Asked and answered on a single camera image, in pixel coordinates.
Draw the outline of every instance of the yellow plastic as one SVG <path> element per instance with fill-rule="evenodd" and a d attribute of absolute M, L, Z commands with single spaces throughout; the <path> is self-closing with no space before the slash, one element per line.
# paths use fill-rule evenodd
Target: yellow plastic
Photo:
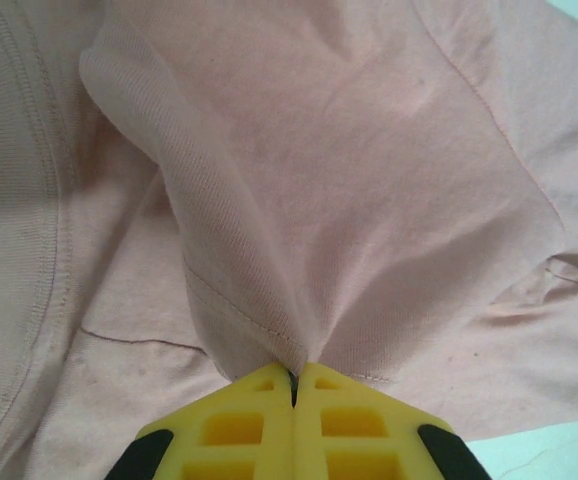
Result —
<path fill-rule="evenodd" d="M 269 365 L 145 427 L 174 433 L 154 480 L 442 480 L 418 437 L 442 420 L 319 364 Z"/>

